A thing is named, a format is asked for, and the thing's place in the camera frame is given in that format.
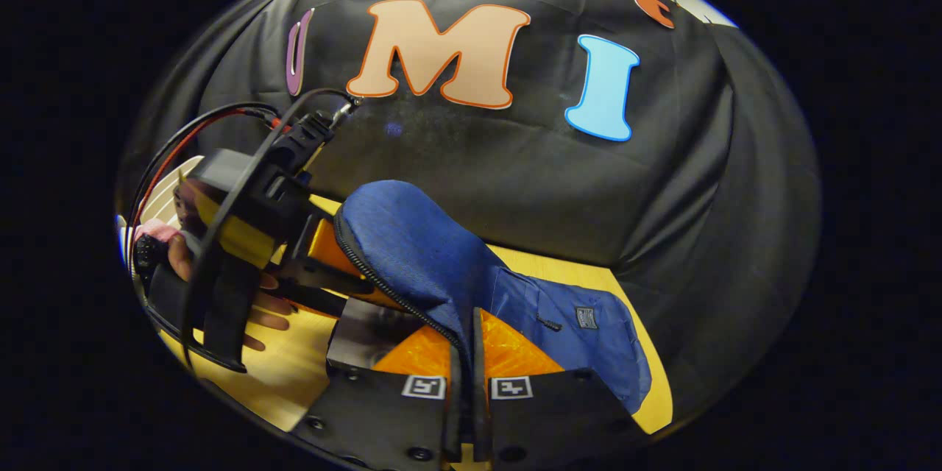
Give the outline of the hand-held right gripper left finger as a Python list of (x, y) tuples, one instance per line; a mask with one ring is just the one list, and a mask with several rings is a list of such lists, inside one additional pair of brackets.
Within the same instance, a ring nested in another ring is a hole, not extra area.
[(291, 430), (362, 470), (445, 470), (462, 458), (460, 361), (421, 324), (339, 324), (327, 386)]

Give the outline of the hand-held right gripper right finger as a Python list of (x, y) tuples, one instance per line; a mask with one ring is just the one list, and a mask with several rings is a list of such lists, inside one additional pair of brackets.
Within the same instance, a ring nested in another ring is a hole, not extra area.
[(473, 461), (490, 470), (603, 469), (650, 436), (595, 371), (485, 374), (484, 311), (474, 310)]

